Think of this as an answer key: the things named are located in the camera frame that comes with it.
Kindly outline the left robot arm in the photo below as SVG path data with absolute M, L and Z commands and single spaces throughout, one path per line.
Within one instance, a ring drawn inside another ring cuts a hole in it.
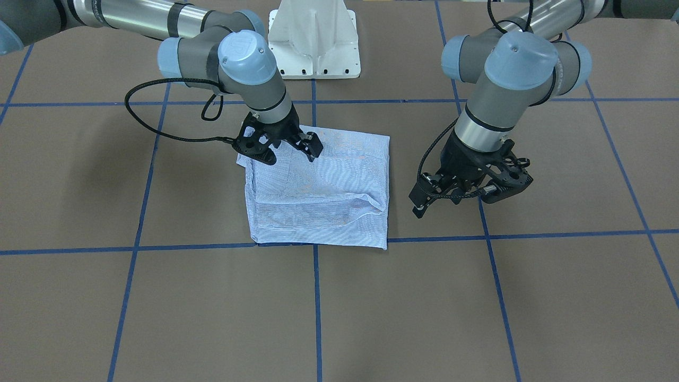
M 417 172 L 409 197 L 418 218 L 439 199 L 490 204 L 533 183 L 530 161 L 512 152 L 509 134 L 528 107 L 577 89 L 593 67 L 587 48 L 563 32 L 599 18 L 677 21 L 677 1 L 531 1 L 506 19 L 486 6 L 492 26 L 452 37 L 441 54 L 444 74 L 475 89 L 440 135 L 447 141 L 438 171 Z

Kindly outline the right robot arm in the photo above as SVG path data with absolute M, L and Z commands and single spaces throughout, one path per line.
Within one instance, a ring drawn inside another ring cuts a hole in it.
M 210 90 L 214 98 L 237 94 L 248 107 L 238 137 L 221 141 L 250 159 L 272 166 L 274 149 L 286 142 L 308 160 L 320 157 L 323 145 L 299 126 L 264 24 L 250 10 L 230 14 L 187 2 L 170 1 L 2 1 L 2 54 L 75 27 L 135 32 L 160 42 L 156 56 L 162 79 L 136 85 L 125 96 L 156 84 L 184 84 Z

